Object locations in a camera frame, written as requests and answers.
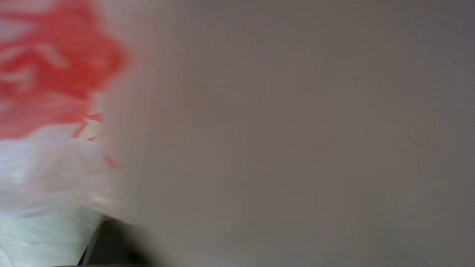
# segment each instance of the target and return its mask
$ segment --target plastic bag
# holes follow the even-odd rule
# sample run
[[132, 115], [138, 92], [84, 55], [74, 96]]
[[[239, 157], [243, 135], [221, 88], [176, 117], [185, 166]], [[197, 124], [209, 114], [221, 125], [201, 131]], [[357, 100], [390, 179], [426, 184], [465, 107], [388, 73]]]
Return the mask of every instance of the plastic bag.
[[0, 1], [0, 215], [93, 204], [114, 191], [96, 101], [125, 52], [100, 14], [90, 0]]

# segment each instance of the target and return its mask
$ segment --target floor tile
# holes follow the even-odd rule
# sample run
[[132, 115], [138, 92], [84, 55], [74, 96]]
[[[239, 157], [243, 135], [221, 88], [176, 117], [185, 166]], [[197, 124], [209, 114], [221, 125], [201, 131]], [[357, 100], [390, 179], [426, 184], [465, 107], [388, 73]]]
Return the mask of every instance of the floor tile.
[[14, 267], [10, 258], [5, 253], [2, 247], [0, 247], [0, 266], [1, 267]]
[[77, 208], [42, 217], [0, 219], [0, 241], [87, 244], [100, 215]]
[[15, 267], [75, 266], [84, 252], [79, 244], [24, 241], [2, 241], [0, 244]]

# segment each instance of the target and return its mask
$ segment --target red print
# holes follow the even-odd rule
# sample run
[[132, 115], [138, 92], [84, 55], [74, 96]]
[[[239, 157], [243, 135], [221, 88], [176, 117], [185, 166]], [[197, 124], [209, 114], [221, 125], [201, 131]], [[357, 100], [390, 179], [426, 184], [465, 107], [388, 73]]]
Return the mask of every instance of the red print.
[[124, 65], [122, 49], [101, 28], [93, 3], [58, 0], [48, 13], [0, 12], [2, 21], [34, 26], [0, 43], [0, 139], [81, 123], [91, 93], [104, 90]]

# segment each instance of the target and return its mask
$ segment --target red printed logo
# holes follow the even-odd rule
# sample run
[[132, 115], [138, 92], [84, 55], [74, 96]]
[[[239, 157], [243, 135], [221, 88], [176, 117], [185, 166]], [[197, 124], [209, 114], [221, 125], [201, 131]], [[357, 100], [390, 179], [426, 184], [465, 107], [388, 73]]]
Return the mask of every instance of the red printed logo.
[[1, 10], [0, 21], [32, 28], [0, 43], [0, 139], [83, 122], [91, 94], [124, 66], [123, 50], [101, 28], [91, 0], [56, 0], [40, 13]]

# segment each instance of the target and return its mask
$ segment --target tiled floor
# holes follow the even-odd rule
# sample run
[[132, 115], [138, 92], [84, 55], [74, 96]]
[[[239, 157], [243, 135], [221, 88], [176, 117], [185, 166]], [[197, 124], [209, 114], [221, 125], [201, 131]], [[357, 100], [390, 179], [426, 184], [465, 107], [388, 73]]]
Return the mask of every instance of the tiled floor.
[[0, 219], [0, 267], [76, 265], [99, 219], [86, 208]]

